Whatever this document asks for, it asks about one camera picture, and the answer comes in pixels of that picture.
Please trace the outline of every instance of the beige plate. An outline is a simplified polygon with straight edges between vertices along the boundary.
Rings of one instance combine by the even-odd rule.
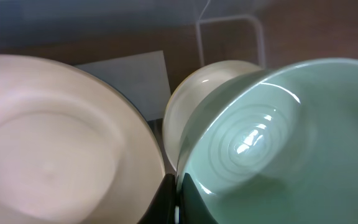
[[[187,77],[173,92],[163,119],[163,141],[168,159],[176,170],[180,152],[180,136],[198,104],[224,82],[260,67],[244,61],[228,60],[207,65]]]
[[[135,223],[163,175],[147,123],[116,90],[0,55],[0,223]]]

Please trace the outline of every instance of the light green ceramic bowl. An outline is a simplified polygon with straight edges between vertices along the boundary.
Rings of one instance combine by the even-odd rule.
[[[191,115],[178,186],[218,223],[358,223],[358,60],[229,80]]]

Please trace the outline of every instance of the plate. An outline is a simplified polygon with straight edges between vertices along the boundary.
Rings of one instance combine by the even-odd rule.
[[[115,89],[0,55],[0,223],[135,223],[164,173],[147,123]]]
[[[175,170],[183,128],[199,103],[224,82],[259,70],[259,66],[239,60],[217,62],[195,71],[178,86],[168,102],[162,126],[164,148]]]

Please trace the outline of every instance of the green bowl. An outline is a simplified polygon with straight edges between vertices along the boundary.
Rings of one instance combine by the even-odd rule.
[[[218,223],[358,223],[358,60],[311,60],[224,83],[181,137]]]

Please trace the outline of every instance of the dishware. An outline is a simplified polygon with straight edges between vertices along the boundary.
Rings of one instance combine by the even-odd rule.
[[[212,91],[181,137],[218,223],[358,223],[358,60],[310,60]]]
[[[227,60],[207,65],[187,77],[173,92],[163,119],[163,142],[168,160],[176,170],[180,136],[197,105],[222,83],[246,73],[261,70],[249,62]]]
[[[163,175],[151,130],[115,89],[0,55],[0,223],[135,223]]]

